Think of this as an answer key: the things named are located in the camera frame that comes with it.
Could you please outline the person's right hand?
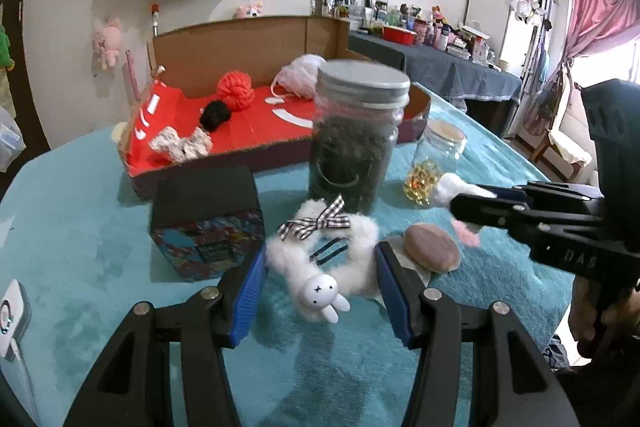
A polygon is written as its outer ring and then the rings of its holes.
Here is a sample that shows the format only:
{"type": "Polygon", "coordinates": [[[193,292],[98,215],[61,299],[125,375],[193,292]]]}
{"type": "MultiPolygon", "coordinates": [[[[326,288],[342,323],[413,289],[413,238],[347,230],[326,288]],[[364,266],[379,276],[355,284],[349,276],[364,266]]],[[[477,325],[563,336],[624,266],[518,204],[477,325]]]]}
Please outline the person's right hand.
{"type": "Polygon", "coordinates": [[[597,340],[598,312],[589,298],[590,285],[583,277],[574,278],[572,302],[568,327],[577,343],[578,353],[585,359],[592,359],[600,346],[597,340]]]}

